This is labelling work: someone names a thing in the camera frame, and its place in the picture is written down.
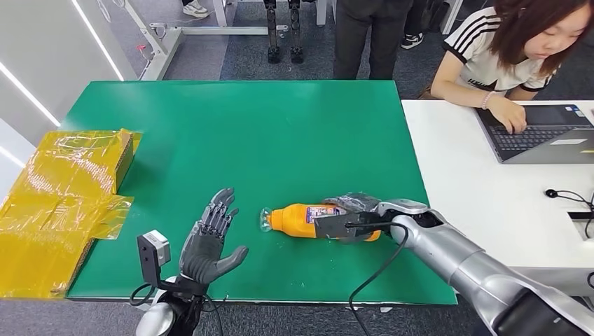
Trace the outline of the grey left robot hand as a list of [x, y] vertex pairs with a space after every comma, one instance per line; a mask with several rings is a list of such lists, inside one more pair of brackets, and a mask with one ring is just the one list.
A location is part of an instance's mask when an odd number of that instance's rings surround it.
[[235, 199], [233, 188], [218, 191], [195, 222], [179, 259], [181, 276], [208, 285], [244, 262], [249, 249], [238, 246], [230, 255], [221, 256], [226, 235], [238, 213], [229, 207]]

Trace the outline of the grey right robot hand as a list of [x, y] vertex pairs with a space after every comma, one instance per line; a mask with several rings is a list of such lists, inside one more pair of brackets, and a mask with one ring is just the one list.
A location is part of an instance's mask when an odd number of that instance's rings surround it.
[[373, 241], [374, 234], [389, 234], [390, 224], [377, 212], [380, 200], [364, 192], [348, 192], [322, 200], [338, 210], [337, 214], [314, 218], [315, 237], [342, 243]]

